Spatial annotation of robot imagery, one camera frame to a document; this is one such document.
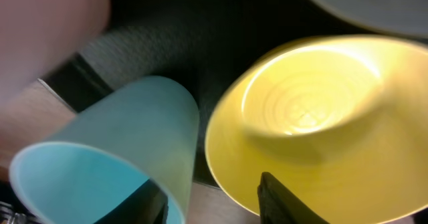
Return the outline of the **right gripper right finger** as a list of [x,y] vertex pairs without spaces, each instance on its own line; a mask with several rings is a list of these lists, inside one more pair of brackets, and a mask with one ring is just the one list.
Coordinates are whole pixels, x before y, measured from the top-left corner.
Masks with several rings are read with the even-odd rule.
[[257,188],[261,224],[328,224],[269,172]]

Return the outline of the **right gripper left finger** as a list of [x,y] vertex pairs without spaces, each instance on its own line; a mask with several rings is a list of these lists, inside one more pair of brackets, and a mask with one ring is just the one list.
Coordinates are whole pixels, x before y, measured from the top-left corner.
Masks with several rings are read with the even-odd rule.
[[168,211],[167,196],[148,180],[95,224],[165,224]]

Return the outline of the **blue plastic cup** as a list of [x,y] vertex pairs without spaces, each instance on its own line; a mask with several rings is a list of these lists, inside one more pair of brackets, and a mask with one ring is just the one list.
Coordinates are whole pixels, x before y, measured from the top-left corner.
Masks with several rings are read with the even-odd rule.
[[184,223],[198,129],[197,104],[182,85],[145,77],[19,151],[11,187],[44,223],[95,223],[152,181],[168,198],[167,222]]

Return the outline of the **yellow bowl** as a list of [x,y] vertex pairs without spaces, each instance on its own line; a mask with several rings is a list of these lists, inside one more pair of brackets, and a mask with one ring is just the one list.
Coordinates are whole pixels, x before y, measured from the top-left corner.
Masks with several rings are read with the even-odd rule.
[[221,189],[255,214],[264,172],[329,223],[424,210],[427,46],[379,35],[283,45],[223,95],[205,156]]

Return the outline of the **pink plastic cup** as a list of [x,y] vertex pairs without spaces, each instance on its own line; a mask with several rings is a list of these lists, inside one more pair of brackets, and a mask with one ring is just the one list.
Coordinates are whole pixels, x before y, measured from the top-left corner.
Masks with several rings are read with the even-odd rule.
[[1,102],[92,41],[109,17],[110,0],[1,0]]

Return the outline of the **grey round plate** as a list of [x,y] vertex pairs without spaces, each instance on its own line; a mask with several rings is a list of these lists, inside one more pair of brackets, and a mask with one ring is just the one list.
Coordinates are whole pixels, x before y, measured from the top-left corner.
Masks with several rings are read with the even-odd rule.
[[427,37],[427,0],[311,0],[349,23],[397,35]]

